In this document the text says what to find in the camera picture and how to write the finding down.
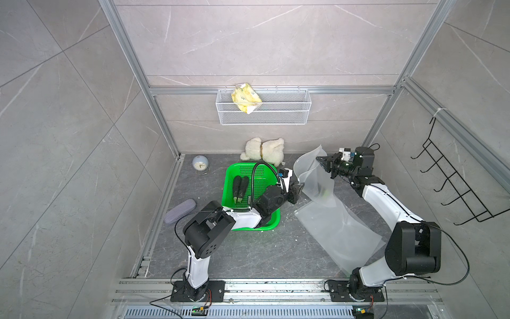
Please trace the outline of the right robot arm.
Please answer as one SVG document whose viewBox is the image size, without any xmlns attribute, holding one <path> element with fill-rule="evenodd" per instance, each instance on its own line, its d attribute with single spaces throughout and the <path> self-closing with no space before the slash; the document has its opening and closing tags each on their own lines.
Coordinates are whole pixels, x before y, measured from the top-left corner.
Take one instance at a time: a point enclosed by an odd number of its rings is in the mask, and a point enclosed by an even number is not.
<svg viewBox="0 0 510 319">
<path fill-rule="evenodd" d="M 351 187 L 370 203 L 392 231 L 385 255 L 378 261 L 355 268 L 349 278 L 349 295 L 362 301 L 373 296 L 385 283 L 407 276 L 436 273 L 441 266 L 441 229 L 409 211 L 381 178 L 373 174 L 375 151 L 370 147 L 355 149 L 351 161 L 338 152 L 317 156 L 321 167 L 330 174 L 346 177 Z"/>
</svg>

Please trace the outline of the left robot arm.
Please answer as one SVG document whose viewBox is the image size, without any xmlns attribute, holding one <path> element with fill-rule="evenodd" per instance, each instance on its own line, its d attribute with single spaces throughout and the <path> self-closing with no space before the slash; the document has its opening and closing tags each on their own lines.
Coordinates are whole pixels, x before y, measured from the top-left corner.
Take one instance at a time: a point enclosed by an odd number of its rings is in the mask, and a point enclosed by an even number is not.
<svg viewBox="0 0 510 319">
<path fill-rule="evenodd" d="M 276 183 L 267 186 L 264 192 L 256 197 L 256 171 L 260 166 L 269 169 Z M 237 187 L 232 191 L 232 197 L 236 200 L 245 196 L 247 191 L 250 192 L 247 207 L 222 206 L 219 202 L 211 201 L 183 227 L 182 243 L 188 250 L 183 286 L 189 292 L 197 292 L 199 295 L 207 292 L 210 257 L 232 230 L 265 227 L 281 206 L 287 202 L 297 203 L 304 188 L 293 170 L 277 170 L 266 162 L 255 163 L 250 175 L 236 177 L 232 184 Z"/>
</svg>

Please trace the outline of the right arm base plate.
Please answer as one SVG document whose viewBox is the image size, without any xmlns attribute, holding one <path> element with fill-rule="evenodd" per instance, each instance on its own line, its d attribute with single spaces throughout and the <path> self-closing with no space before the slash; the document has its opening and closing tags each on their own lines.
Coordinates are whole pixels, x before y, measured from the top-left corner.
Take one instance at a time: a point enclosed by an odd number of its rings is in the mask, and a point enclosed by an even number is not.
<svg viewBox="0 0 510 319">
<path fill-rule="evenodd" d="M 349 287 L 348 280 L 326 280 L 324 291 L 329 293 L 332 302 L 384 302 L 385 295 L 382 288 L 361 287 L 354 291 Z"/>
</svg>

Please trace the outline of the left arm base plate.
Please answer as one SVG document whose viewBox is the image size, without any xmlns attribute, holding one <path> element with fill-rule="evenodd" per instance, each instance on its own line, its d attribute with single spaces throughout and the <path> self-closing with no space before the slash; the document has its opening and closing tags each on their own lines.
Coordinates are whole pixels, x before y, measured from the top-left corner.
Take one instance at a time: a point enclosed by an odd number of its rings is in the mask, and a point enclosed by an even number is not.
<svg viewBox="0 0 510 319">
<path fill-rule="evenodd" d="M 221 303 L 225 294 L 224 280 L 208 280 L 199 288 L 193 288 L 187 280 L 177 281 L 173 285 L 170 300 L 175 303 Z"/>
</svg>

